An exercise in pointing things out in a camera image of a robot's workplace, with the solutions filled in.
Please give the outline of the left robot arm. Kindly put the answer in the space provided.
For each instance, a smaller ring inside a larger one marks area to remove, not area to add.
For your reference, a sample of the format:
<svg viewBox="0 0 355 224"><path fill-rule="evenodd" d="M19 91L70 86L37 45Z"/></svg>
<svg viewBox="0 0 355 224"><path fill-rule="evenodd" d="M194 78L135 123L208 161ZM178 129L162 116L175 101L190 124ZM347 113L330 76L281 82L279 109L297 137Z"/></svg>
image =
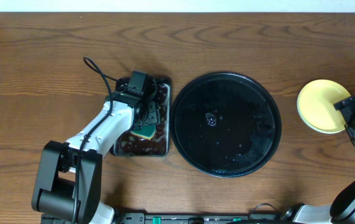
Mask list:
<svg viewBox="0 0 355 224"><path fill-rule="evenodd" d="M120 93L105 100L100 113L66 142L49 141L42 150L32 208L70 223L111 223L114 209L100 201L103 157L126 131L156 125L170 97L137 98Z"/></svg>

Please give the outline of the yellow plate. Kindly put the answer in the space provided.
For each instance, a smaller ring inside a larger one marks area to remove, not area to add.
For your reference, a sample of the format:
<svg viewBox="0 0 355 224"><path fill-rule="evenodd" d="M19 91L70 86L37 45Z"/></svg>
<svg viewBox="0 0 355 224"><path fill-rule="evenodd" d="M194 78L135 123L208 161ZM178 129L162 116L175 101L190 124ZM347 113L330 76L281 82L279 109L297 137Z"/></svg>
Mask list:
<svg viewBox="0 0 355 224"><path fill-rule="evenodd" d="M322 108L332 109L336 111L334 104L348 98L350 93L340 85L331 80L314 80L307 83L299 92L297 97L297 106L304 108L317 108L318 111Z"/></svg>

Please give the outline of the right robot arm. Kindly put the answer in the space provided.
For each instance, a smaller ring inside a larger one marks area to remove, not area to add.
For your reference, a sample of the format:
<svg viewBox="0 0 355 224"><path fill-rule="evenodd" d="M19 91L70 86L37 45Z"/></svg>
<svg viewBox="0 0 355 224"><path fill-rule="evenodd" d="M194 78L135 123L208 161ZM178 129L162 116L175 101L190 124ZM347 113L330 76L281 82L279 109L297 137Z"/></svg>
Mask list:
<svg viewBox="0 0 355 224"><path fill-rule="evenodd" d="M342 114L345 130L355 146L355 95L335 103L334 108ZM299 203L281 219L290 223L355 224L355 181L340 192L332 204L316 207Z"/></svg>

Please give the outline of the green yellow sponge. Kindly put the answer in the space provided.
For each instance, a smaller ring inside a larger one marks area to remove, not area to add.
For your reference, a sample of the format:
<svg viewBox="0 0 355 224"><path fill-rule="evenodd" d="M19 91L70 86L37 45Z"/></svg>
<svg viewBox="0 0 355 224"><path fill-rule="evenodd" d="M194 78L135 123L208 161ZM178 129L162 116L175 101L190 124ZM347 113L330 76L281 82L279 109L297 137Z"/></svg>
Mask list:
<svg viewBox="0 0 355 224"><path fill-rule="evenodd" d="M133 129L131 134L138 138L151 140L156 134L156 125L142 126L140 129Z"/></svg>

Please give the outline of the pale green plate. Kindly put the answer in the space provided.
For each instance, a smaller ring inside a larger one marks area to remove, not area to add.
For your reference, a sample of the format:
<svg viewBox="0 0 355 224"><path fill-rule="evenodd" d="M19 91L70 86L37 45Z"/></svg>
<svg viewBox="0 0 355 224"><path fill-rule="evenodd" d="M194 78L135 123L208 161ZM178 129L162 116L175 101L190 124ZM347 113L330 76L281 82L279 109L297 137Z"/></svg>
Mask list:
<svg viewBox="0 0 355 224"><path fill-rule="evenodd" d="M312 130L323 134L337 134L344 131L344 119L337 111L322 108L318 111L297 106L299 117Z"/></svg>

